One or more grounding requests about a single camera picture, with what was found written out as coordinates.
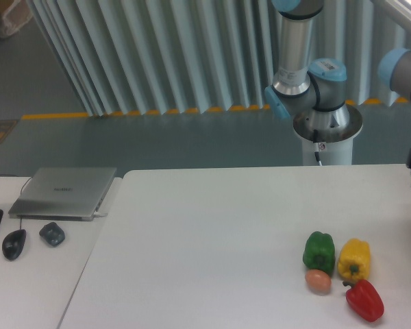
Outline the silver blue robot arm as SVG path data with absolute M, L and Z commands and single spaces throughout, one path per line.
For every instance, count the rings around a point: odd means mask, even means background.
M 313 22 L 324 1 L 271 2 L 282 16 L 282 26 L 278 72 L 264 89 L 266 101 L 278 118 L 294 118 L 303 165 L 350 165 L 353 139 L 363 120 L 356 108 L 346 104 L 346 67 L 333 58 L 309 63 Z M 411 33 L 411 1 L 372 2 Z M 377 74 L 391 91 L 411 103 L 411 50 L 389 51 Z M 411 172 L 411 149 L 406 166 Z

